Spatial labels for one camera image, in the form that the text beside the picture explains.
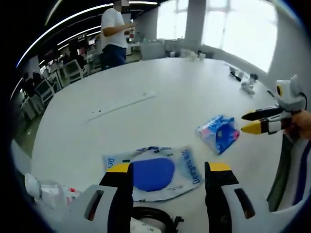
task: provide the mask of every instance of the jeans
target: jeans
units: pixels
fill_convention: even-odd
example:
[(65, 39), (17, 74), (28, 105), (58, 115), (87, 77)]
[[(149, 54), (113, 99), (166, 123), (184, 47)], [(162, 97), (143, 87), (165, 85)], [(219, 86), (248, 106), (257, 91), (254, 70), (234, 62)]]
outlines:
[(102, 70), (125, 64), (126, 48), (107, 45), (100, 54)]

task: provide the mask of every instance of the person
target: person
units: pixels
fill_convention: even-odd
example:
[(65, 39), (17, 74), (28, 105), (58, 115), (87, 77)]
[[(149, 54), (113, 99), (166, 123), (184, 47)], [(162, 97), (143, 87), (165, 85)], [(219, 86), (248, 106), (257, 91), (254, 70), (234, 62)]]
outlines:
[(129, 6), (128, 0), (115, 0), (113, 8), (107, 9), (102, 15), (100, 60), (102, 70), (106, 67), (117, 67), (125, 64), (126, 34), (134, 24), (125, 24), (121, 11)]
[(39, 86), (39, 84), (43, 81), (43, 78), (41, 77), (41, 75), (37, 72), (33, 72), (33, 82), (34, 82), (34, 86), (35, 88), (37, 86)]
[(66, 65), (68, 63), (69, 56), (67, 53), (65, 53), (65, 56), (63, 57), (63, 65)]
[(34, 80), (30, 78), (28, 72), (26, 72), (23, 76), (22, 88), (29, 96), (35, 111), (40, 115), (44, 111), (44, 107), (41, 98), (35, 90), (36, 87), (37, 86), (35, 86)]
[(292, 126), (285, 130), (288, 135), (291, 135), (298, 126), (300, 137), (311, 140), (311, 113), (302, 110), (292, 116), (292, 122)]
[(70, 45), (69, 46), (69, 51), (70, 51), (70, 55), (69, 55), (68, 62), (71, 62), (73, 60), (77, 60), (80, 68), (83, 69), (83, 67), (85, 65), (84, 59), (83, 59), (83, 56), (78, 54), (78, 51), (77, 51), (76, 47), (73, 46), (73, 45)]

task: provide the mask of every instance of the white ruler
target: white ruler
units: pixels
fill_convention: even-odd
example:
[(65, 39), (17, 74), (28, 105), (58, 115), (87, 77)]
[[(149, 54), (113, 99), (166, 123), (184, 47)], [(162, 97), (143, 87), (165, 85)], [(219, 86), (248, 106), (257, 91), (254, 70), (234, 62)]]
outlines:
[(103, 109), (94, 110), (91, 113), (91, 116), (88, 118), (87, 121), (94, 120), (94, 119), (101, 117), (102, 115), (105, 115), (105, 114), (110, 113), (112, 111), (116, 111), (120, 108), (127, 107), (129, 105), (132, 105), (132, 104), (153, 98), (155, 96), (156, 96), (156, 93), (154, 91), (147, 91), (147, 92), (143, 92), (139, 95), (129, 96), (129, 97), (122, 99), (122, 100), (113, 101), (110, 104), (108, 104), (107, 107), (105, 107)]

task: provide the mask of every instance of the human hand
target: human hand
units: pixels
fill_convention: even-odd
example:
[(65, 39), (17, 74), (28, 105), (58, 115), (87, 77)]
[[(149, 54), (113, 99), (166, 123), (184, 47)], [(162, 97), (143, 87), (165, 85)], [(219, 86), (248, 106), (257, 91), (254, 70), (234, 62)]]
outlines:
[(286, 129), (288, 135), (298, 126), (300, 137), (311, 140), (311, 113), (302, 110), (300, 113), (294, 114), (292, 123), (293, 125)]

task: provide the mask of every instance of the white t-shirt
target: white t-shirt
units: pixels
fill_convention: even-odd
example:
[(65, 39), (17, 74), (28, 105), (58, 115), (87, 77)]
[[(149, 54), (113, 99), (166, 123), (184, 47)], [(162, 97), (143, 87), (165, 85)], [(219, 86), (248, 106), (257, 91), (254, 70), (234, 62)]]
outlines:
[[(115, 10), (114, 8), (109, 8), (103, 13), (101, 31), (103, 31), (104, 28), (115, 27), (120, 25), (124, 25), (121, 12)], [(121, 31), (117, 34), (108, 37), (105, 37), (103, 33), (101, 33), (102, 49), (105, 48), (106, 45), (116, 45), (122, 48), (127, 48), (127, 42), (126, 37), (124, 35), (124, 31)]]

